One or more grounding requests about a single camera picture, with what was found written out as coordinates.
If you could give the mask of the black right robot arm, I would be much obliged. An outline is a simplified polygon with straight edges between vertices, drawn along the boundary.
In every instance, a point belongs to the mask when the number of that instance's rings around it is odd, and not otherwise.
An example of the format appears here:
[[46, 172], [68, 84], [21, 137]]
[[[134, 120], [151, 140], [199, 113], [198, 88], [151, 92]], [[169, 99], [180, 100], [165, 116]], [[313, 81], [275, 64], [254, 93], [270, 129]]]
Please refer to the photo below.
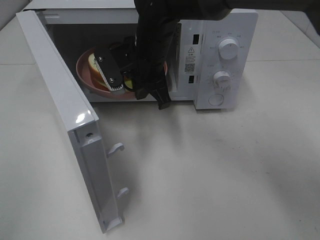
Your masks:
[[180, 20], [219, 21], [233, 9], [300, 11], [320, 30], [318, 0], [136, 0], [134, 4], [139, 14], [135, 37], [109, 50], [115, 60], [128, 58], [123, 72], [133, 78], [136, 99], [151, 95], [160, 110], [171, 102], [164, 63]]

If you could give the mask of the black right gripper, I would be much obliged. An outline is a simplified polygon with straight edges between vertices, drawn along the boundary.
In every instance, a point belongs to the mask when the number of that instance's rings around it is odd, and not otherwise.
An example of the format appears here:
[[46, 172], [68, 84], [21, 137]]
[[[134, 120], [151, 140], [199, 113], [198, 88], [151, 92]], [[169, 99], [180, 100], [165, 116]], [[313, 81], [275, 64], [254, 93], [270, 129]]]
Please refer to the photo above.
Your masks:
[[127, 36], [111, 44], [111, 79], [114, 83], [123, 83], [125, 77], [132, 79], [137, 100], [151, 94], [158, 109], [166, 109], [171, 104], [164, 67], [167, 55], [168, 38], [165, 36], [148, 41]]

